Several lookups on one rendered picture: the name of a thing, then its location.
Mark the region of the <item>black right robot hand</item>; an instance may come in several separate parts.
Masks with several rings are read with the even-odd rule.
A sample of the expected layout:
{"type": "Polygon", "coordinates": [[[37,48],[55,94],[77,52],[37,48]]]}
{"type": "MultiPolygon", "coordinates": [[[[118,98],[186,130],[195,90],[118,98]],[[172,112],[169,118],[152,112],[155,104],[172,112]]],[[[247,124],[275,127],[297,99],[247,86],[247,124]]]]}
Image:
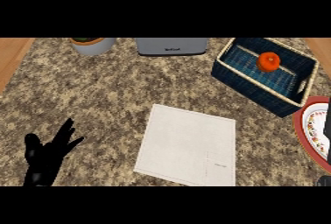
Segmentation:
{"type": "MultiPolygon", "coordinates": [[[[330,142],[330,149],[328,149],[328,155],[327,155],[327,162],[331,165],[331,99],[328,101],[328,110],[325,115],[325,129],[324,134],[330,142]]],[[[324,175],[318,181],[316,186],[331,186],[331,176],[324,175]]]]}

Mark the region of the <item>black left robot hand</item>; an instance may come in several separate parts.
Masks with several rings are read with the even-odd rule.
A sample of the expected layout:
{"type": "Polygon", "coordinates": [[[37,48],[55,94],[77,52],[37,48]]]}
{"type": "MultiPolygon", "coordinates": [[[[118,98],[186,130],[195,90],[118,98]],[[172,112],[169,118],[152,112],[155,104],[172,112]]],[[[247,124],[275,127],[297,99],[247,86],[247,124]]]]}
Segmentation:
{"type": "Polygon", "coordinates": [[[24,187],[53,185],[64,158],[84,140],[84,137],[80,137],[70,141],[76,131],[73,124],[74,121],[68,118],[53,140],[46,144],[42,144],[34,133],[25,135],[25,161],[28,168],[24,187]]]}

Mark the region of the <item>dark blue wicker basket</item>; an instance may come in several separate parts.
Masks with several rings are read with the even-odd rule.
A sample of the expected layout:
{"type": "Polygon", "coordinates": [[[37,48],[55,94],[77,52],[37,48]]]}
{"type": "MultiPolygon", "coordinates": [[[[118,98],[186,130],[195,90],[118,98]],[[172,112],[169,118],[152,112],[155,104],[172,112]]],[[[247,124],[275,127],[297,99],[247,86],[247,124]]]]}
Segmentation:
{"type": "Polygon", "coordinates": [[[213,63],[211,76],[275,115],[291,115],[305,105],[319,62],[274,38],[231,38],[213,63]],[[279,56],[271,73],[256,65],[262,53],[279,56]]]}

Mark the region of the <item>orange squash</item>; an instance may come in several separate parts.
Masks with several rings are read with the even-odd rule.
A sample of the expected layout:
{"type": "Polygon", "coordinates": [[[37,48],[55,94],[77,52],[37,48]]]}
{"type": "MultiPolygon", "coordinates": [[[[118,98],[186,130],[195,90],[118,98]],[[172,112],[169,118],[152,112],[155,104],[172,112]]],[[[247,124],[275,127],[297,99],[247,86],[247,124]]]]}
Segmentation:
{"type": "Polygon", "coordinates": [[[274,52],[263,52],[257,57],[256,65],[263,72],[275,71],[281,65],[278,54],[274,52]]]}

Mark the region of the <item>white placemat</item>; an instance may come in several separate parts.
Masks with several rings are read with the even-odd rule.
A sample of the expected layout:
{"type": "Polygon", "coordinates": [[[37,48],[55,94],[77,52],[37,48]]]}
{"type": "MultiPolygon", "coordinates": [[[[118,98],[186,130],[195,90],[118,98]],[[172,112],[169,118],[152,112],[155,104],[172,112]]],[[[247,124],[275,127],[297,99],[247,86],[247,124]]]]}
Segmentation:
{"type": "Polygon", "coordinates": [[[155,104],[135,171],[186,186],[234,186],[235,120],[155,104]]]}

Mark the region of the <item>red rimmed patterned plate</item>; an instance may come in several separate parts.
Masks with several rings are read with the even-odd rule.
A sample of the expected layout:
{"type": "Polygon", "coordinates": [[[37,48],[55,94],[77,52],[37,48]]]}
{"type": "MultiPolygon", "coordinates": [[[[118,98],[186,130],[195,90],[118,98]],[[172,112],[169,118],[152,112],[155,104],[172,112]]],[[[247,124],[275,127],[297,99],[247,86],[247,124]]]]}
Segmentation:
{"type": "Polygon", "coordinates": [[[324,134],[328,100],[325,96],[310,96],[306,104],[293,114],[294,133],[305,152],[315,163],[331,175],[331,164],[327,162],[331,143],[324,134]]]}

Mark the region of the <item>white plant pot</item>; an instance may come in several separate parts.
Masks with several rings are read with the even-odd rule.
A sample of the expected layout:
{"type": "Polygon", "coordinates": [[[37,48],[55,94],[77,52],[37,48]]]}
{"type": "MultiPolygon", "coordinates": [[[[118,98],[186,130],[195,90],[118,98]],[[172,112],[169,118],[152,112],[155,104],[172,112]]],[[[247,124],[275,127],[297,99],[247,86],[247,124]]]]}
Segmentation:
{"type": "Polygon", "coordinates": [[[99,55],[107,52],[114,43],[115,38],[71,38],[70,41],[78,53],[84,55],[99,55]]]}

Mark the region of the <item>grey appliance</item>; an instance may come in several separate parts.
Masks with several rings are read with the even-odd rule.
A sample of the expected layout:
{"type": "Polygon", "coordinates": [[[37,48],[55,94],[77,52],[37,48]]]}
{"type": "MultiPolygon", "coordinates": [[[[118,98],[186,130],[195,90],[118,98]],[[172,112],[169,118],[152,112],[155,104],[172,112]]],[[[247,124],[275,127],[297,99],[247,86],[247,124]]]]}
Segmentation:
{"type": "Polygon", "coordinates": [[[141,55],[203,54],[207,42],[207,38],[136,38],[141,55]]]}

